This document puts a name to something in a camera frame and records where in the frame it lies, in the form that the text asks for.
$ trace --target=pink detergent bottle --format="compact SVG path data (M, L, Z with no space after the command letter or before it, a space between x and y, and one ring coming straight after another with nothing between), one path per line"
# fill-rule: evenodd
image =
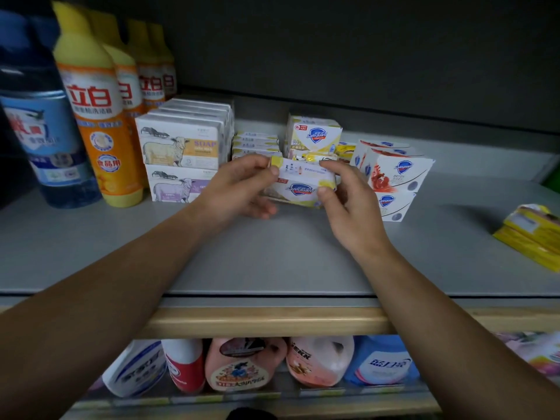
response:
M206 381L220 392L261 388L272 379L286 351L282 338L212 339Z
M298 382L328 388L342 379L353 355L353 336L290 338L286 363Z

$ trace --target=gray shelf surface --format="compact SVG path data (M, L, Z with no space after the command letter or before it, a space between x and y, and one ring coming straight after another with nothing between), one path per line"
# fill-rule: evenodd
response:
M404 221L385 228L396 248L450 296L560 297L560 275L491 236L522 203L560 212L560 195L537 183L432 173ZM0 296L42 290L183 206L148 198L128 209L99 202L62 211L33 190L0 211ZM269 221L236 220L199 250L168 295L373 296L325 211L285 204Z

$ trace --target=white detergent bottle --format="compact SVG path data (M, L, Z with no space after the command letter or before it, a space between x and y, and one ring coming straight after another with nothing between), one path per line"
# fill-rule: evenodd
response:
M163 339L167 367L173 383L185 393L197 393L204 387L202 339Z
M297 381L312 388L328 388L342 379L353 355L353 336L290 338L286 363Z
M116 396L138 396L163 377L167 370L160 340L133 340L102 375Z

